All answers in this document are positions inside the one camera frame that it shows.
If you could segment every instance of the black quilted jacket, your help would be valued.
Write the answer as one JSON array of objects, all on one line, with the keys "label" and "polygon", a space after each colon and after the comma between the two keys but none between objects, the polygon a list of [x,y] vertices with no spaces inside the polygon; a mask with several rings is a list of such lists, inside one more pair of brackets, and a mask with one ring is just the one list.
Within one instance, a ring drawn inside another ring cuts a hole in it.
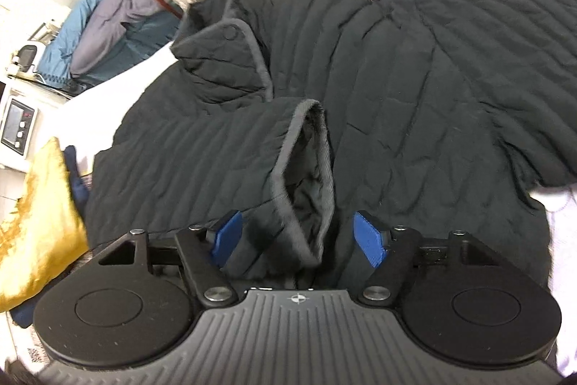
[{"label": "black quilted jacket", "polygon": [[367,209],[546,283],[528,192],[577,181],[577,0],[206,0],[172,51],[96,158],[91,246],[236,208],[231,276],[333,286]]}]

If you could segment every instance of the snap button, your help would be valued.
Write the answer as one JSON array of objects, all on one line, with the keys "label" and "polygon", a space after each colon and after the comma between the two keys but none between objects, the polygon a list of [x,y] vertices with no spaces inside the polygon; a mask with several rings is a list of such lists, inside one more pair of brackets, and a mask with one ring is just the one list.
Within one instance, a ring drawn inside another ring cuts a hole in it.
[{"label": "snap button", "polygon": [[224,38],[227,40],[234,40],[238,35],[238,29],[234,26],[226,26],[224,28]]}]

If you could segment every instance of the silver bolt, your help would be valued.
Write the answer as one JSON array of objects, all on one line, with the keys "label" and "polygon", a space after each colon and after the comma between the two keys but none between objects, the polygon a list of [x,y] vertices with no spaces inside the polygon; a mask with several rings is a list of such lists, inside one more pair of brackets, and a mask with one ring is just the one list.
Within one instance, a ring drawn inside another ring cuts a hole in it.
[{"label": "silver bolt", "polygon": [[212,302],[224,302],[233,296],[233,292],[226,286],[217,286],[207,289],[204,297]]},{"label": "silver bolt", "polygon": [[383,286],[369,286],[363,292],[364,298],[374,301],[387,300],[391,296],[391,291]]}]

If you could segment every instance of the yellow garment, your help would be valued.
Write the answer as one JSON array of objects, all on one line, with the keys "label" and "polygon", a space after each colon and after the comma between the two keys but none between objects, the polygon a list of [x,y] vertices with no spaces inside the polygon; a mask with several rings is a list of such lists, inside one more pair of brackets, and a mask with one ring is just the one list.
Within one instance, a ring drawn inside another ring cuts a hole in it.
[{"label": "yellow garment", "polygon": [[55,137],[34,156],[24,195],[0,224],[0,312],[35,296],[88,250]]}]

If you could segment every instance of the crosshair symbol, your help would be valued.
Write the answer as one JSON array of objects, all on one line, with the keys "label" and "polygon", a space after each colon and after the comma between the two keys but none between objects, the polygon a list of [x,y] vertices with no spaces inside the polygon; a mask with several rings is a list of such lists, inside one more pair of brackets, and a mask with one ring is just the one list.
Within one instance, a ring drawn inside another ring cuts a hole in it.
[{"label": "crosshair symbol", "polygon": [[309,298],[303,296],[301,293],[298,293],[289,297],[289,299],[293,301],[295,304],[302,304],[305,300],[308,300]]}]

